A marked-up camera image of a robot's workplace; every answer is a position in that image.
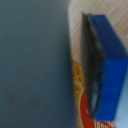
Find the blue object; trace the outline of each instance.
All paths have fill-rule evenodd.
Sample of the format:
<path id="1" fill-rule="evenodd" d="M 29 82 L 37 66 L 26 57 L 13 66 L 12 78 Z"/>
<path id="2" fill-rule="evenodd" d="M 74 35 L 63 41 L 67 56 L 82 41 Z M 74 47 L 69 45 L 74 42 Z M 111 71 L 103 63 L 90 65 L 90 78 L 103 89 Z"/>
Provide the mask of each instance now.
<path id="1" fill-rule="evenodd" d="M 126 74 L 128 55 L 104 15 L 89 16 L 104 57 L 99 104 L 95 119 L 113 121 Z"/>

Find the red and yellow pattern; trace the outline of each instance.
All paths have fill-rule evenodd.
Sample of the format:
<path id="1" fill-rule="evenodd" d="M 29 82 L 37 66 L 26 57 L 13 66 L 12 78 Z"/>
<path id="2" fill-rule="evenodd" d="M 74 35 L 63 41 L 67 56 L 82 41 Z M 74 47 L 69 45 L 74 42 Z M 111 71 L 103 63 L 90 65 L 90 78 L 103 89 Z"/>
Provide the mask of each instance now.
<path id="1" fill-rule="evenodd" d="M 81 66 L 75 62 L 72 62 L 72 73 L 78 128 L 115 128 L 113 122 L 98 122 L 89 118 Z"/>

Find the gray surface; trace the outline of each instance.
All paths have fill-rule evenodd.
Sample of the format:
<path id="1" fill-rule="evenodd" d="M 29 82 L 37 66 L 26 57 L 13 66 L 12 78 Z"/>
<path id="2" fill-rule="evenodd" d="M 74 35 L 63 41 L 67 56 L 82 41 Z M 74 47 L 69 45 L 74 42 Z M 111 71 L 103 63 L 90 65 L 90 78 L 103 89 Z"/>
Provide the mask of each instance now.
<path id="1" fill-rule="evenodd" d="M 0 127 L 75 128 L 67 0 L 0 0 Z"/>

